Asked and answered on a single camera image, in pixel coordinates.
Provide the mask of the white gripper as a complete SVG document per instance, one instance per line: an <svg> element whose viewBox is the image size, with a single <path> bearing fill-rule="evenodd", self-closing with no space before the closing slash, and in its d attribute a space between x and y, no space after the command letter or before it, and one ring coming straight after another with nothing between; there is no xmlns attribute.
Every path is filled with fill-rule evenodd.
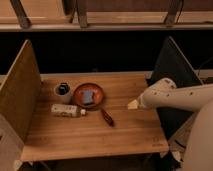
<svg viewBox="0 0 213 171"><path fill-rule="evenodd" d="M133 110L139 108L154 108L155 107L155 99L154 97L156 96L156 91L151 88L145 89L137 99L129 102L127 104L127 109L128 110Z"/></svg>

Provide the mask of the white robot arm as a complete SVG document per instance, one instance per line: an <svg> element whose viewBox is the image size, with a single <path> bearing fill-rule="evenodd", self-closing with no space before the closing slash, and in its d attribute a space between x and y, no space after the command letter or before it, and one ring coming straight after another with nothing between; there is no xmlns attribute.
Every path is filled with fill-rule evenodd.
<svg viewBox="0 0 213 171"><path fill-rule="evenodd" d="M172 107L196 112L189 135L182 171L213 171L213 84L178 88L162 78L146 88L128 109Z"/></svg>

